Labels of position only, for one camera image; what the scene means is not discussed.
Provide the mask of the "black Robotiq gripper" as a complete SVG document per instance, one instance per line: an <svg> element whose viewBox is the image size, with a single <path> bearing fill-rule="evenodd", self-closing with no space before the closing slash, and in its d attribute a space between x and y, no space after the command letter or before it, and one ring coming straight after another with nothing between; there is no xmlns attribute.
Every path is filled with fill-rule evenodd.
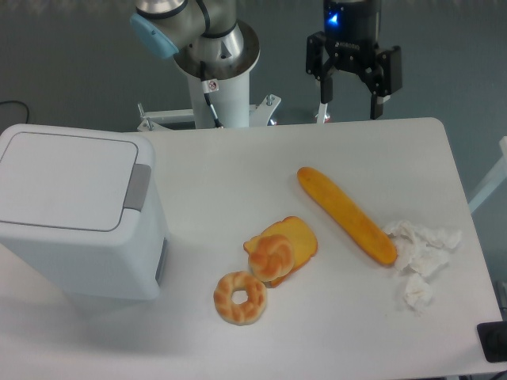
<svg viewBox="0 0 507 380"><path fill-rule="evenodd" d="M333 100L334 70L357 74L371 93L370 119L402 88L402 49L379 48L380 1L324 1L324 32L308 36L306 72L320 85L320 102Z"/></svg>

